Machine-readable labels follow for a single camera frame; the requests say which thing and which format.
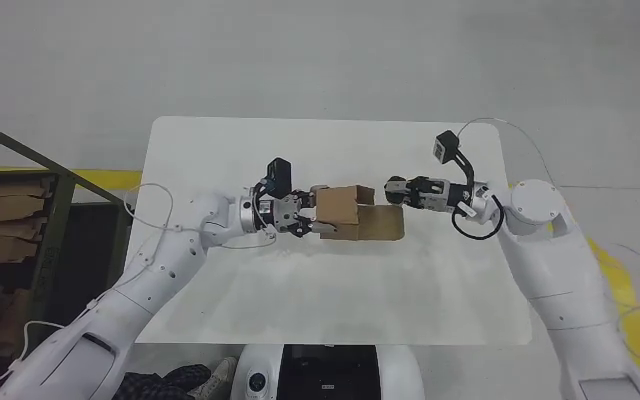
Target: green metal rack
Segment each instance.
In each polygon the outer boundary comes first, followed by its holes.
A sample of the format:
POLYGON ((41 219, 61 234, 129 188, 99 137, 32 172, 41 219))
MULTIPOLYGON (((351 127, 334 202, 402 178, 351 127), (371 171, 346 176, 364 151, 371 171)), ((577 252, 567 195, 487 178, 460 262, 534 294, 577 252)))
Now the green metal rack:
MULTIPOLYGON (((53 293, 53 286, 56 272, 60 268, 59 256, 76 185, 99 195, 107 200, 108 203, 116 205, 118 209, 112 242, 113 248, 106 274, 107 278, 104 280, 102 288, 103 290, 111 287, 122 273, 128 239, 127 227, 130 225, 131 219, 125 211, 123 201, 112 193, 89 182, 62 165, 1 132, 0 145, 15 151, 45 168, 45 170, 42 171, 21 170, 0 172, 1 180, 32 180, 44 177, 53 177, 54 179, 54 190, 52 198, 50 199, 48 221, 35 257, 35 267, 33 269, 33 277, 31 278, 32 295, 29 307, 30 312, 28 315, 28 319, 30 320, 47 320, 47 316, 51 311, 50 305, 53 303, 52 298, 56 296, 56 294, 53 293)), ((43 334, 44 332, 47 332, 47 330, 34 329, 35 340, 30 341, 30 344, 33 343, 33 346, 35 346, 44 340, 46 337, 43 334)))

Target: yellow line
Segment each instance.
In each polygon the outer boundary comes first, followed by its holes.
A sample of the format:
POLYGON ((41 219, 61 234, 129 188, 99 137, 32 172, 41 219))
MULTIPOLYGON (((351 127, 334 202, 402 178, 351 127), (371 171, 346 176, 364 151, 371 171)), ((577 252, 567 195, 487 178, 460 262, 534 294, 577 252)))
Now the yellow line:
MULTIPOLYGON (((611 294, 617 304, 618 314, 622 315, 631 308, 638 307, 640 304, 633 290, 631 275, 625 266, 620 260, 609 255, 606 250, 602 249, 591 239, 589 239, 589 246, 591 246, 591 251, 593 251, 593 254, 600 263, 602 273, 609 281, 611 294)), ((627 346, 634 353, 640 354, 640 311, 628 314, 621 322, 622 333, 626 336, 627 346)), ((636 365, 640 367, 640 358, 631 352, 629 352, 629 356, 635 361, 636 365)))
MULTIPOLYGON (((0 171, 41 171, 43 168, 0 167, 0 171)), ((74 169, 76 174, 106 190, 127 190, 140 184, 142 171, 74 169)))

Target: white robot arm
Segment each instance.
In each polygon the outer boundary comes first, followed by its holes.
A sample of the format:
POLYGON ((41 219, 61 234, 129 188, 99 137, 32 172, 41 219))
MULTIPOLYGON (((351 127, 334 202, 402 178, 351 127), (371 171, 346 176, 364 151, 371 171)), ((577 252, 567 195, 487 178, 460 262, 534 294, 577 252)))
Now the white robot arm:
POLYGON ((267 177, 238 201, 221 194, 196 197, 188 205, 187 219, 167 229, 157 249, 154 243, 145 244, 111 289, 11 367, 0 396, 111 399, 136 338, 204 265, 209 248, 266 224, 298 237, 334 230, 299 215, 301 209, 315 207, 314 198, 313 190, 291 191, 290 164, 282 159, 269 164, 267 177), (261 199, 264 194, 272 199, 261 199))
POLYGON ((617 332, 600 267, 559 191, 539 180, 513 189, 475 182, 458 147, 458 138, 447 131, 438 136, 434 155, 441 163, 455 161, 466 184, 395 176, 385 185, 387 200, 449 212, 454 227, 471 239, 497 235, 516 284, 547 328, 565 400, 640 400, 640 372, 617 332), (469 235, 456 223, 459 214, 480 224, 491 220, 494 229, 469 235), (552 237, 536 235, 549 224, 552 237))

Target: brown cardboard box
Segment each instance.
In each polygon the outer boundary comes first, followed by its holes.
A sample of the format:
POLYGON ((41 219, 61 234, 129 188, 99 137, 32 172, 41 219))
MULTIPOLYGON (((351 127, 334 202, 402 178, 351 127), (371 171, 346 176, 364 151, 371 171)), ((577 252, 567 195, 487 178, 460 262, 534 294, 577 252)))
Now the brown cardboard box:
POLYGON ((40 231, 46 222, 46 217, 0 221, 0 236, 40 241, 42 240, 40 231))
POLYGON ((42 210, 44 200, 31 196, 0 197, 0 221, 10 221, 30 217, 42 210))
POLYGON ((38 245, 14 237, 0 236, 0 264, 19 263, 36 255, 38 245))
POLYGON ((316 218, 333 224, 332 240, 399 240, 404 237, 402 207, 374 205, 374 189, 355 185, 321 189, 316 193, 316 218))
POLYGON ((34 196, 40 198, 51 197, 53 177, 26 181, 3 182, 0 184, 0 197, 4 196, 34 196))

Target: white tabletop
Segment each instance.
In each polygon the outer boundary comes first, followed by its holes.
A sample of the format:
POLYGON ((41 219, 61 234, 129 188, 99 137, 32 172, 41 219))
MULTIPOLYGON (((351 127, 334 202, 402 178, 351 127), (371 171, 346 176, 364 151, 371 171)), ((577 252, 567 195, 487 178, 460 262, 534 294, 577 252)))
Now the white tabletop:
MULTIPOLYGON (((163 117, 155 121, 143 182, 167 186, 179 223, 197 192, 240 194, 279 156, 294 188, 362 184, 392 175, 463 182, 431 151, 436 135, 461 124, 163 117)), ((470 126, 463 151, 476 180, 506 185, 498 132, 470 126)), ((163 222, 168 202, 143 189, 137 213, 163 222)), ((525 344, 529 310, 496 239, 458 234, 450 215, 405 208, 397 242, 322 241, 281 234, 270 247, 209 251, 207 263, 150 322, 138 342, 327 344, 525 344)), ((461 222, 464 229, 479 227, 461 222)), ((129 257, 153 228, 134 223, 129 257)), ((231 245, 258 243, 260 235, 231 245)))

